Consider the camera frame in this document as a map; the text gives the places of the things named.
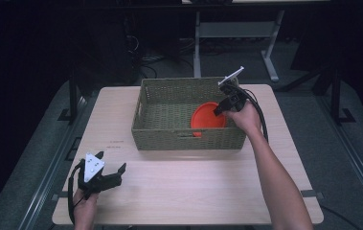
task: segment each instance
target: wicker basket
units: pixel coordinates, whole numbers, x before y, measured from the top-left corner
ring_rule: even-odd
[[[239,150],[245,134],[227,119],[223,128],[191,128],[194,111],[226,96],[217,83],[223,78],[143,80],[133,118],[138,150]],[[193,136],[201,132],[200,137]]]

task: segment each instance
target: orange plate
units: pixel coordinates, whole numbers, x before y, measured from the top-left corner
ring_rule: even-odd
[[[217,107],[217,103],[209,102],[200,105],[193,113],[191,118],[191,128],[200,127],[225,127],[226,117],[223,114],[215,116],[214,110]],[[193,136],[200,137],[201,132],[194,132]]]

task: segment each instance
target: forearm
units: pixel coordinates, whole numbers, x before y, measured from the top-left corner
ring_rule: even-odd
[[[304,200],[259,130],[246,131],[255,153],[261,190],[274,229],[312,229]]]
[[[76,224],[74,230],[92,230],[94,229],[93,224]]]

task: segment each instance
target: person's right hand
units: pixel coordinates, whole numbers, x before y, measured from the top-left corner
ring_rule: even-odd
[[[240,127],[247,135],[261,131],[261,121],[259,113],[252,103],[246,102],[240,112],[224,111],[224,115],[234,120],[235,124]]]

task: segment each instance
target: wooden table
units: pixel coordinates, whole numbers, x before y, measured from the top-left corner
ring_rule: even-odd
[[[271,148],[299,189],[312,190],[271,87],[260,84],[241,87],[250,89],[258,98]],[[104,151],[103,174],[115,173],[127,163],[122,186],[100,194],[95,222],[116,225],[269,224],[248,139],[240,150],[138,151],[130,129],[139,90],[139,86],[102,89],[79,145],[74,165],[85,153],[95,154],[100,150]],[[304,200],[312,222],[322,222],[324,217],[316,197]],[[67,198],[58,200],[53,222],[71,224]]]

